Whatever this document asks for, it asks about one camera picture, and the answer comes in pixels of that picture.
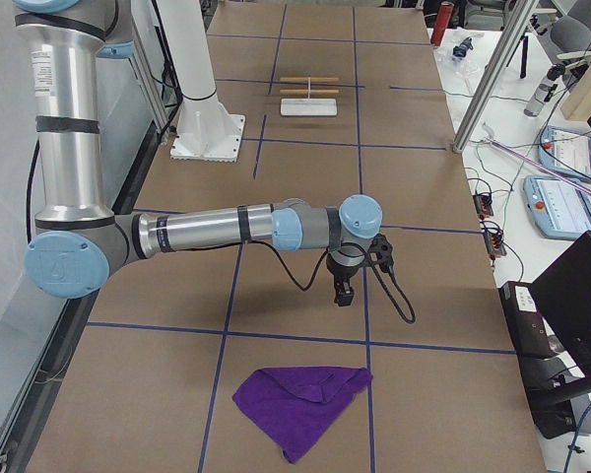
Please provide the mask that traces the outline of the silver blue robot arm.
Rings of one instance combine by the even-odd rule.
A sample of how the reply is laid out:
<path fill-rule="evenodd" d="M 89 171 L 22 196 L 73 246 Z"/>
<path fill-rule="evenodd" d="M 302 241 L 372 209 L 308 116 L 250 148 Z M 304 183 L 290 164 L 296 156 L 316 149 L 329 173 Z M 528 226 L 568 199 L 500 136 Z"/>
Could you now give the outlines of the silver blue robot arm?
<path fill-rule="evenodd" d="M 319 248 L 335 301 L 351 303 L 351 278 L 375 267 L 382 211 L 357 194 L 338 207 L 299 199 L 178 215 L 117 215 L 103 200 L 97 61 L 133 49 L 127 1 L 18 1 L 17 32 L 31 50 L 45 204 L 25 267 L 44 292 L 78 299 L 125 265 L 157 253 L 261 243 L 274 251 Z"/>

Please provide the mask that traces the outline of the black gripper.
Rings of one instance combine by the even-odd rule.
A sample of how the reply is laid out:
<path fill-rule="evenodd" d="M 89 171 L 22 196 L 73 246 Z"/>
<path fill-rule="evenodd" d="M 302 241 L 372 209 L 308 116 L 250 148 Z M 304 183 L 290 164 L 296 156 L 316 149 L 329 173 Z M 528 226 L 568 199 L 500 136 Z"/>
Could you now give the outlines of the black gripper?
<path fill-rule="evenodd" d="M 333 276 L 334 304 L 350 306 L 355 290 L 351 279 L 366 265 L 366 251 L 359 245 L 342 245 L 326 257 L 326 267 Z"/>

